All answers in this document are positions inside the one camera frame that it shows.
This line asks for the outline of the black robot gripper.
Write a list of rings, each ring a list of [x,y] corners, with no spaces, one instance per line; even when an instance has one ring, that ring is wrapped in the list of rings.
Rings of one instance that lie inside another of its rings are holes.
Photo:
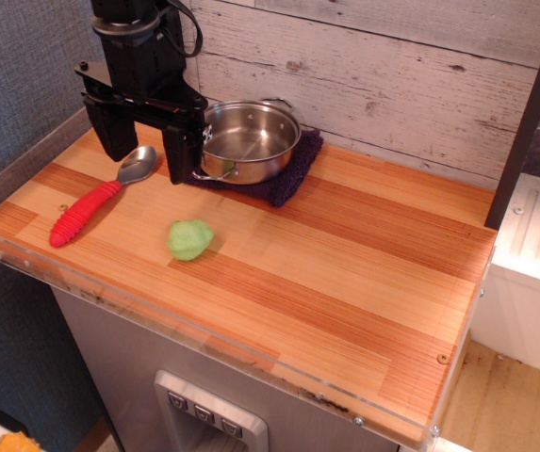
[[[184,183],[199,167],[207,100],[185,80],[187,60],[202,47],[198,35],[187,48],[180,32],[101,38],[105,59],[80,61],[84,104],[106,155],[119,162],[138,145],[135,124],[162,131],[171,182]]]

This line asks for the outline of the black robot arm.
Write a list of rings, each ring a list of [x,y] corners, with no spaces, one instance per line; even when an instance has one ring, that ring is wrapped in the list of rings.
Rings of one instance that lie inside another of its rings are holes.
[[[91,27],[105,59],[81,61],[84,104],[106,154],[118,162],[139,146],[137,123],[159,130],[175,185],[201,163],[208,101],[185,80],[187,61],[202,50],[196,32],[192,50],[183,39],[180,1],[94,1]]]

